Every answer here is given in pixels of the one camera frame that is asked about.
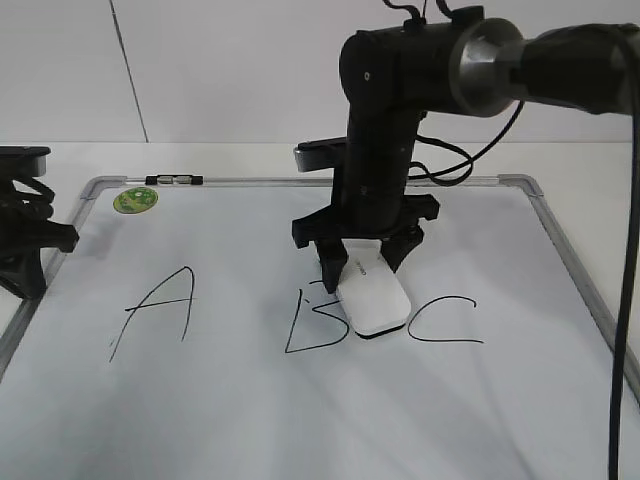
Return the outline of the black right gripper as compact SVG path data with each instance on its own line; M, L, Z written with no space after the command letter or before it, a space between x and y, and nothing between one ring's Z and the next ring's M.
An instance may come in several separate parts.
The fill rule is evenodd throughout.
M380 253L396 273L424 239L421 227L407 226L437 218L440 204L432 195L405 193L420 120L415 109L373 116L349 112L346 158L331 169L330 205L292 222L298 248L315 242L328 294L336 292L348 261L341 239L390 236L382 241Z

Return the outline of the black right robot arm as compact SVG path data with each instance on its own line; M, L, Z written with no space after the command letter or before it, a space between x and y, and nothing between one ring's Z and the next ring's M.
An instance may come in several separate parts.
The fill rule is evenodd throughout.
M639 29L587 24L527 39L474 6L445 23L414 17L355 33L342 47L339 76L349 103L345 136L295 151L300 170L334 172L330 204L292 224L298 247L315 246L328 292L347 263L346 240L380 241L397 269L423 240L420 221L438 216L433 196L405 191L428 113L488 118L520 101L637 117Z

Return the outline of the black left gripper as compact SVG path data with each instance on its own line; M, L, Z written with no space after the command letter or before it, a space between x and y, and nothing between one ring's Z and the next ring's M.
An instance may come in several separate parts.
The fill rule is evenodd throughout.
M1 287L21 299L46 291L40 250L71 253L79 235L73 225L50 220L55 193L25 175L1 177Z

